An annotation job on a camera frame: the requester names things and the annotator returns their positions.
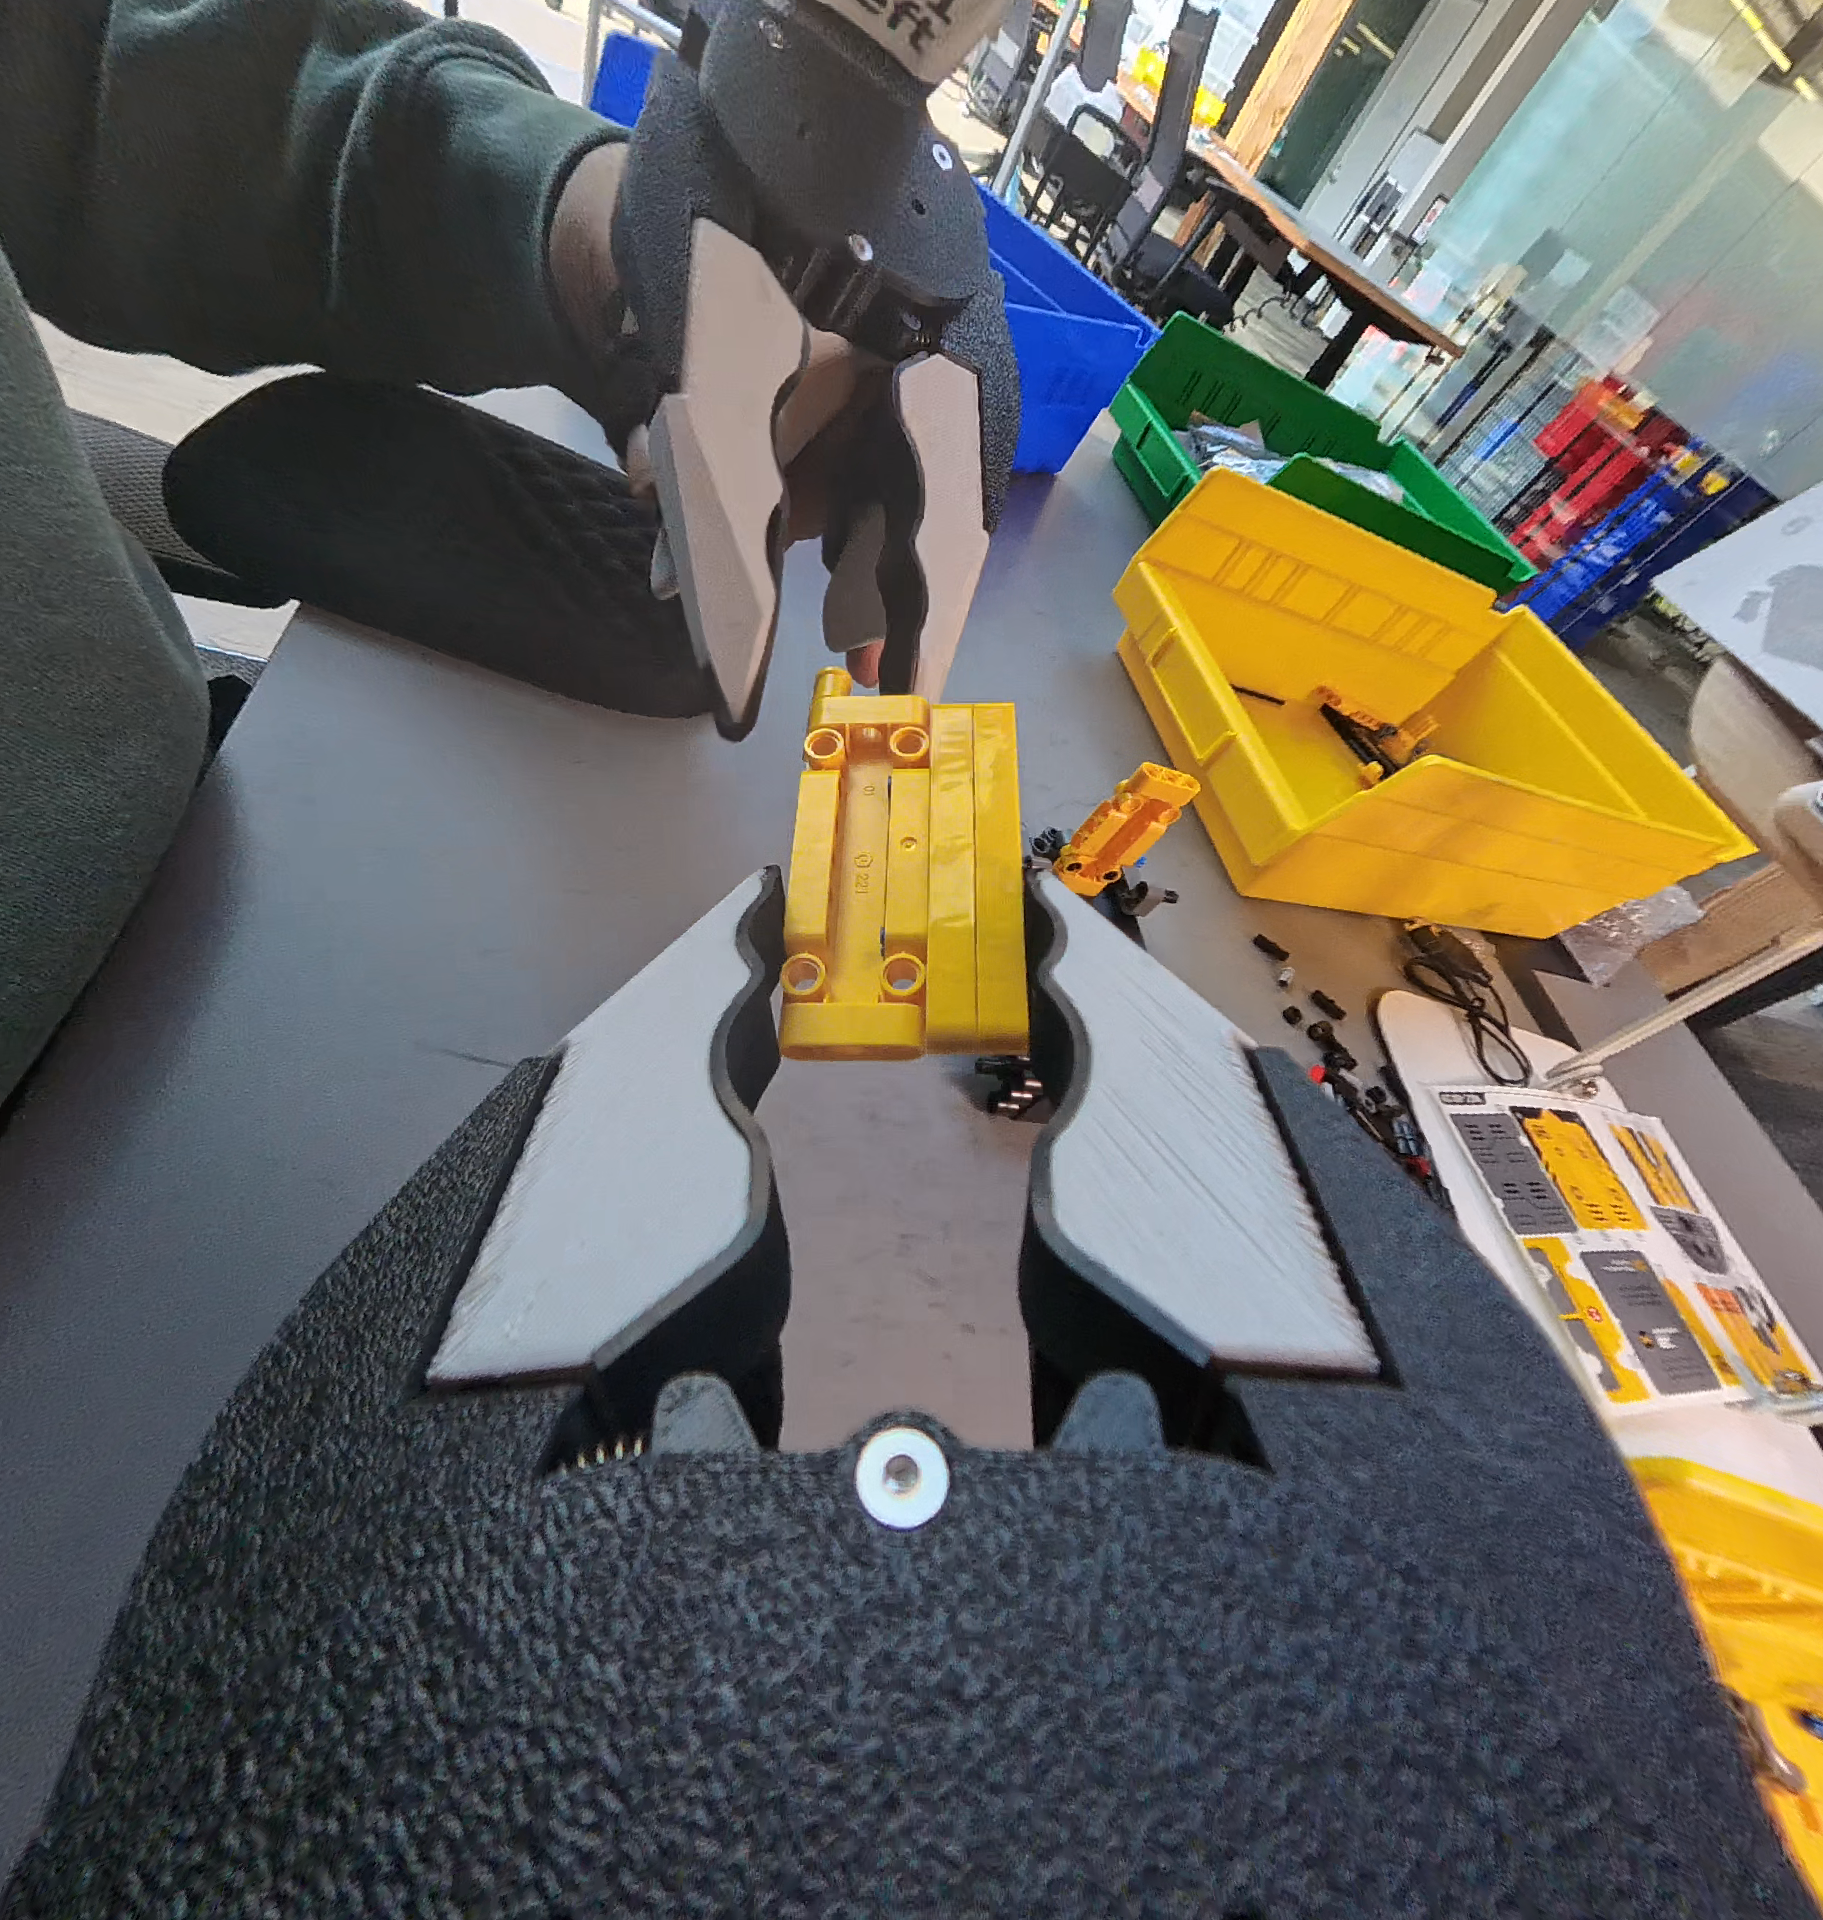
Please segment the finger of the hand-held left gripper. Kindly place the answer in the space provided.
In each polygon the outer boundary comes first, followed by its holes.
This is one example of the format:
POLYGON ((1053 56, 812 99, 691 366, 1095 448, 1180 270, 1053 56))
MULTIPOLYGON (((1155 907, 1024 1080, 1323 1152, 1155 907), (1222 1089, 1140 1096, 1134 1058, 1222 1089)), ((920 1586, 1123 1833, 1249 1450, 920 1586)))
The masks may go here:
POLYGON ((893 695, 940 702, 992 553, 975 372, 911 358, 893 407, 893 695))
POLYGON ((712 217, 691 226, 683 383, 651 421, 667 565, 722 738, 747 738, 776 653, 784 470, 776 414, 807 320, 771 263, 712 217))

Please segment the black lego base block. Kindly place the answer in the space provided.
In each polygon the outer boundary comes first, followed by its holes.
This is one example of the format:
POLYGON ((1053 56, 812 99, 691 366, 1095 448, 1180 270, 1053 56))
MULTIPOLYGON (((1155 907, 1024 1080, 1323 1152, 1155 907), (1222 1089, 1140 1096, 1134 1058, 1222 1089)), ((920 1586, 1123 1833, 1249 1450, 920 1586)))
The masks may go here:
MULTIPOLYGON (((1030 836, 1030 854, 1024 854, 1024 875, 1047 873, 1047 854, 1063 851, 1070 832, 1063 826, 1041 826, 1030 836)), ((1098 898, 1086 898, 1098 918, 1105 918, 1115 932, 1123 932, 1140 948, 1146 948, 1142 921, 1163 907, 1180 902, 1180 890, 1169 890, 1155 875, 1131 873, 1131 883, 1103 890, 1098 898)), ((1024 1123, 1043 1123, 1047 1117, 1047 1089, 1030 1062, 1030 1053, 997 1053, 997 1058, 975 1058, 971 1068, 992 1083, 985 1089, 985 1115, 997 1117, 1024 1117, 1024 1123)))

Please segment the yellow lego panel piece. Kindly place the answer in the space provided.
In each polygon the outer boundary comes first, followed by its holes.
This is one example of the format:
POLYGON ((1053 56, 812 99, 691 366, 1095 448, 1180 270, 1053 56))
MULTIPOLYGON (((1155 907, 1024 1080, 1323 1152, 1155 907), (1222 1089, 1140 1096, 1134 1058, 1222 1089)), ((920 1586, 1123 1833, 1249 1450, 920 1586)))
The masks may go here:
POLYGON ((929 793, 923 700, 851 686, 807 715, 779 965, 789 1062, 923 1058, 929 793))

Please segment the pile of small lego parts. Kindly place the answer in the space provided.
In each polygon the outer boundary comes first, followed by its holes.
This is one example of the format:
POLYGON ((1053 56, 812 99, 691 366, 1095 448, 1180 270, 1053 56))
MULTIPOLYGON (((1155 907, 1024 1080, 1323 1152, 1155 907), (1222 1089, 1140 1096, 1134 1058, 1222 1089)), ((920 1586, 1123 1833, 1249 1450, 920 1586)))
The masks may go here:
POLYGON ((1317 1053, 1309 1080, 1311 1089, 1323 1089, 1330 1099, 1338 1099, 1350 1108, 1352 1123, 1361 1123, 1361 1133, 1370 1133, 1374 1145, 1386 1145, 1396 1167, 1439 1205, 1450 1211, 1450 1193, 1433 1167, 1433 1152, 1408 1106, 1404 1094, 1393 1094, 1388 1074, 1370 1080, 1361 1068, 1361 1058, 1352 1053, 1352 1043, 1342 1036, 1342 1004, 1336 1004, 1325 991, 1309 991, 1299 982, 1299 965, 1290 956, 1285 944, 1270 939, 1265 932, 1249 937, 1249 944, 1265 955, 1265 960, 1271 965, 1271 984, 1285 995, 1282 1004, 1282 1020, 1290 1029, 1299 1029, 1309 1036, 1309 1045, 1317 1053))

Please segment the person's left hand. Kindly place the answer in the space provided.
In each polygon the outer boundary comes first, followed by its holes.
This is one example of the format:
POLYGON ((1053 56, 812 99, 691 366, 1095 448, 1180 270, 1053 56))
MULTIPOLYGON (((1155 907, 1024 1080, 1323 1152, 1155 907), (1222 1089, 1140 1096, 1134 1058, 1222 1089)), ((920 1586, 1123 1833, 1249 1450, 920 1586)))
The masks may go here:
POLYGON ((558 389, 603 428, 627 494, 653 499, 658 376, 613 254, 625 179, 627 141, 600 141, 569 169, 545 226, 545 280, 563 327, 558 389))

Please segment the blue storage bin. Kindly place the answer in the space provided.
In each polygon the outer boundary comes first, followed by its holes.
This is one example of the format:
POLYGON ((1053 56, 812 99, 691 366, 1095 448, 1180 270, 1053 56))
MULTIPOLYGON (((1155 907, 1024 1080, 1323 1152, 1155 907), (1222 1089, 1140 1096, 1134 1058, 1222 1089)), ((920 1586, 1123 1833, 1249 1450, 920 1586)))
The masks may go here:
MULTIPOLYGON (((635 126, 658 63, 683 43, 683 23, 646 4, 598 4, 600 42, 588 43, 588 107, 635 126)), ((1003 278, 1003 313, 1021 366, 1018 475, 1058 475, 1112 407, 1155 327, 1098 280, 1058 239, 1024 222, 992 185, 992 263, 1003 278)))

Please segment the person's black pants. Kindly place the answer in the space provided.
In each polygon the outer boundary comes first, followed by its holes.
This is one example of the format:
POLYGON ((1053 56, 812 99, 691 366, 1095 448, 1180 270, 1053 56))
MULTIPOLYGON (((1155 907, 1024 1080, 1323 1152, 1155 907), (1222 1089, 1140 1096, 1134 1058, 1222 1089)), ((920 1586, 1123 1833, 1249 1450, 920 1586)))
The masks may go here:
POLYGON ((658 509, 525 427, 416 383, 283 376, 162 467, 175 533, 246 587, 498 675, 627 710, 712 715, 658 509))

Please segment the black office chair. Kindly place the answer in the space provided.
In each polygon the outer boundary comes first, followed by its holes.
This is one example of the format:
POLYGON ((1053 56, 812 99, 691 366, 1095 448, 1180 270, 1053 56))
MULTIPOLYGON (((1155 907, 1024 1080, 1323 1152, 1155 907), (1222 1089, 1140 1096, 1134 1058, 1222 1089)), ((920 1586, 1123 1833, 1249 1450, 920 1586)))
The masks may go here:
POLYGON ((1186 313, 1229 327, 1236 317, 1236 298, 1196 263, 1202 241, 1172 241, 1160 232, 1186 169, 1192 107, 1211 42, 1216 8, 1182 4, 1163 43, 1146 159, 1098 248, 1112 289, 1140 305, 1151 320, 1186 313))

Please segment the printed instruction sheet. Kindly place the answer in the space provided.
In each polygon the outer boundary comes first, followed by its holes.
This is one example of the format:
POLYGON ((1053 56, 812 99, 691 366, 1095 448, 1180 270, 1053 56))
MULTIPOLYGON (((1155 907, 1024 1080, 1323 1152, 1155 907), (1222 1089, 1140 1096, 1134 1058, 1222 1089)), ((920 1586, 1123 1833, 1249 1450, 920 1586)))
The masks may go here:
POLYGON ((1608 1414, 1823 1409, 1823 1368, 1663 1117, 1598 1096, 1421 1094, 1461 1229, 1523 1287, 1608 1414))

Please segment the long wooden table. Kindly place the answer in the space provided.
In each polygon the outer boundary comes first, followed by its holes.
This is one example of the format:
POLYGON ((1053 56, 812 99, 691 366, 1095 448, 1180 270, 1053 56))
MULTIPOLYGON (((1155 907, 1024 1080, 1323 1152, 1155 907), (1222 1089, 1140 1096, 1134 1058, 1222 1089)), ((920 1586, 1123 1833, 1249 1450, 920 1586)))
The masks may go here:
POLYGON ((1202 176, 1202 201, 1180 226, 1180 248, 1186 260, 1205 254, 1202 270, 1229 298, 1236 298, 1253 273, 1285 298, 1305 298, 1317 280, 1330 289, 1338 327, 1305 372, 1311 389, 1325 392, 1370 329, 1424 351, 1427 361, 1463 352, 1442 320, 1415 313, 1404 289, 1386 286, 1352 250, 1236 167, 1217 134, 1196 134, 1186 141, 1186 169, 1202 176))

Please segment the yellow storage bin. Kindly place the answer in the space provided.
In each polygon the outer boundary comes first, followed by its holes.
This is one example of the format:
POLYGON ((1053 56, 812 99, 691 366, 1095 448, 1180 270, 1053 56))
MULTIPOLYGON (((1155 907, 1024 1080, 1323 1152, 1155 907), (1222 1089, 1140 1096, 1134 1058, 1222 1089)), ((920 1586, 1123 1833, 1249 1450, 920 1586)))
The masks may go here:
POLYGON ((1122 663, 1249 898, 1544 939, 1753 854, 1528 609, 1290 494, 1211 470, 1115 587, 1122 663), (1433 750, 1361 785, 1311 690, 1433 750))
POLYGON ((1631 1465, 1736 1712, 1766 1811, 1823 1910, 1823 1503, 1689 1458, 1631 1465))

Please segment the clear plastic bag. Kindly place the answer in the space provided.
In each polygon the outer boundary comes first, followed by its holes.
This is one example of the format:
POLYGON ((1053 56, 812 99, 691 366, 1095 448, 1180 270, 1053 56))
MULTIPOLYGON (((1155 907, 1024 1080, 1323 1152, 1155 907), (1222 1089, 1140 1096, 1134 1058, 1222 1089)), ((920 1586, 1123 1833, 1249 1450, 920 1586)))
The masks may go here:
POLYGON ((1577 976, 1602 991, 1628 960, 1637 960, 1648 944, 1698 927, 1703 907, 1684 887, 1663 887, 1658 895, 1602 907, 1570 932, 1557 932, 1557 948, 1574 956, 1577 976))

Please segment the grey fabric chair seat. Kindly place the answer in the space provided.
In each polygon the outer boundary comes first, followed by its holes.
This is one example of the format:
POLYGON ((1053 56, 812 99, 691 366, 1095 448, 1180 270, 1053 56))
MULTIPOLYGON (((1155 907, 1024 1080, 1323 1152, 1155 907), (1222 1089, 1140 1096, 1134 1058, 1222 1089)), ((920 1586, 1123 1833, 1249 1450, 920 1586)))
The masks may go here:
POLYGON ((209 725, 223 735, 255 690, 275 641, 290 624, 290 605, 280 605, 264 587, 242 580, 179 539, 162 495, 167 460, 175 452, 170 445, 83 407, 66 414, 114 521, 142 547, 192 627, 197 663, 217 702, 209 725))

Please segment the stack of red blue crates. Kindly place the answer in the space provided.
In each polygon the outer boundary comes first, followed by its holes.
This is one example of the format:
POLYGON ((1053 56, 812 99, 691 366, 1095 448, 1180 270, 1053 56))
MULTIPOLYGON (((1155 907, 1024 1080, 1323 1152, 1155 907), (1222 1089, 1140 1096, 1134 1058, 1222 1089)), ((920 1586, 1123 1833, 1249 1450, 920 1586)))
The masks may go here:
POLYGON ((1668 569, 1778 504, 1623 376, 1577 383, 1530 448, 1539 470, 1500 509, 1500 533, 1530 565, 1516 605, 1574 653, 1623 624, 1668 569))

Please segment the open instruction booklet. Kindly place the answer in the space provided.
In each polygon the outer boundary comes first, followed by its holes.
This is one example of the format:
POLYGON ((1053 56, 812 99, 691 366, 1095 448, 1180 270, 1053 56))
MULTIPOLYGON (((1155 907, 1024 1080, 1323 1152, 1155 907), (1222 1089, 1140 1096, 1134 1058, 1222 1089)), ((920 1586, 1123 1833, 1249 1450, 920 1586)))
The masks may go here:
POLYGON ((1668 569, 1658 594, 1823 735, 1823 485, 1668 569))

